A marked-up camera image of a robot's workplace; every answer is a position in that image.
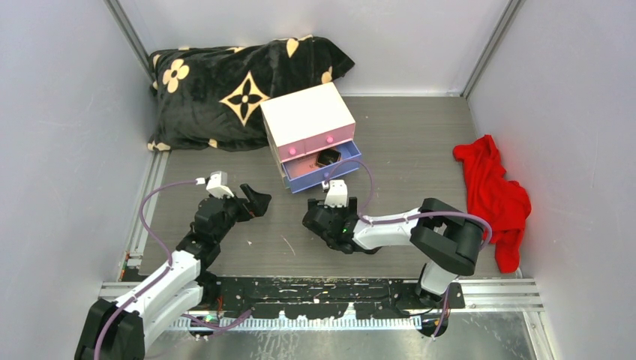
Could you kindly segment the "black square compact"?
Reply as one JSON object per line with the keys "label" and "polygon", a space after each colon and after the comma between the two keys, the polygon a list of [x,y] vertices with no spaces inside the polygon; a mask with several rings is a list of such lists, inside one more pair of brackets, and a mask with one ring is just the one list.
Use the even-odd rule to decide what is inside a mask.
{"label": "black square compact", "polygon": [[337,163],[341,159],[341,153],[335,148],[327,148],[318,153],[315,164],[318,167],[327,167]]}

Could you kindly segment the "blue drawer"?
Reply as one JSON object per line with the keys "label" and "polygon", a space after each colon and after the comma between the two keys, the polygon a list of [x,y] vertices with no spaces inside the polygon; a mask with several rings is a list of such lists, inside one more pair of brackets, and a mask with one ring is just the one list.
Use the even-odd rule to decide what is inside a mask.
{"label": "blue drawer", "polygon": [[[281,170],[285,175],[286,186],[293,194],[320,185],[327,178],[333,179],[356,171],[360,167],[358,163],[352,162],[352,160],[360,161],[362,159],[362,153],[353,141],[345,142],[329,149],[337,149],[341,153],[341,158],[337,163],[333,163],[329,166],[324,166],[317,171],[311,172],[307,175],[303,175],[296,179],[288,179],[287,172],[283,168],[283,163],[285,162],[280,165]],[[304,155],[301,158],[306,156],[317,156],[318,153],[321,151]]]}

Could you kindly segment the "white pink drawer organizer box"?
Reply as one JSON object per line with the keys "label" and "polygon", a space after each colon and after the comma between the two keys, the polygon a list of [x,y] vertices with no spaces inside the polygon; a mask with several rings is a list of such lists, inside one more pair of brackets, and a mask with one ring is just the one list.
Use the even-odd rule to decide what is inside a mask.
{"label": "white pink drawer organizer box", "polygon": [[286,188],[283,162],[353,141],[355,136],[356,120],[332,82],[266,100],[260,108]]}

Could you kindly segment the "holographic eyeshadow palette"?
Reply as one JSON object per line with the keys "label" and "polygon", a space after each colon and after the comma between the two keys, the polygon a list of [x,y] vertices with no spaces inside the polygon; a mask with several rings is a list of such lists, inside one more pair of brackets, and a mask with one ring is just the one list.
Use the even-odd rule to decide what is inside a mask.
{"label": "holographic eyeshadow palette", "polygon": [[288,175],[288,179],[292,180],[320,170],[322,166],[317,163],[316,156],[306,156],[283,163],[283,168]]}

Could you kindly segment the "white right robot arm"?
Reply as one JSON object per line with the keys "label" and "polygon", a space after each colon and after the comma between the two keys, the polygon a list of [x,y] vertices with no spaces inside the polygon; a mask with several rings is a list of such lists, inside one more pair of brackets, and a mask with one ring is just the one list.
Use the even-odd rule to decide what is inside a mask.
{"label": "white right robot arm", "polygon": [[479,253],[493,233],[485,219],[435,198],[404,213],[378,217],[360,215],[355,197],[345,206],[309,199],[302,224],[329,248],[344,254],[375,254],[395,246],[417,248],[429,259],[416,286],[417,300],[426,308],[442,302],[455,279],[474,274]]}

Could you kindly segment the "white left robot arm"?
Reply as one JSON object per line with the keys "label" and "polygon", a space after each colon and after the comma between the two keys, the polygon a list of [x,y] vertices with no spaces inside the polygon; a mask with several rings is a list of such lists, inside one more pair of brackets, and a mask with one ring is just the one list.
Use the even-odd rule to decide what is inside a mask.
{"label": "white left robot arm", "polygon": [[209,266],[221,241],[237,224],[259,218],[272,196],[241,184],[242,197],[215,185],[198,205],[190,229],[166,262],[113,301],[98,299],[90,308],[75,359],[144,359],[157,337],[191,308],[208,310],[221,296]]}

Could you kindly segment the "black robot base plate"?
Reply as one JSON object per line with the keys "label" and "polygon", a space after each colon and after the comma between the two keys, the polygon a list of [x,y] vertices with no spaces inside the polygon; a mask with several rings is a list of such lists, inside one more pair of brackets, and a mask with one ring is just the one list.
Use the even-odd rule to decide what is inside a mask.
{"label": "black robot base plate", "polygon": [[425,295],[418,285],[403,278],[219,277],[195,310],[224,317],[250,311],[255,319],[283,314],[291,320],[322,320],[342,318],[351,308],[357,320],[383,320],[441,309],[442,299]]}

